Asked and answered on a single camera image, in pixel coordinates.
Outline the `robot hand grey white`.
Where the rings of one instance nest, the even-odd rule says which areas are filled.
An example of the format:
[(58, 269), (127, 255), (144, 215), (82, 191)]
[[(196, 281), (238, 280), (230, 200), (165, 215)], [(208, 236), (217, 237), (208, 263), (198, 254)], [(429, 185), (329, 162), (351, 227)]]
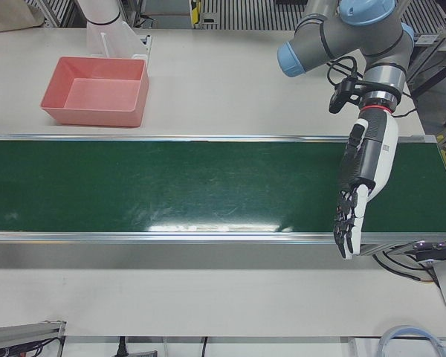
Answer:
[(382, 106), (360, 110), (340, 162), (334, 240), (342, 258), (361, 251), (366, 206), (386, 186), (398, 143), (398, 123)]

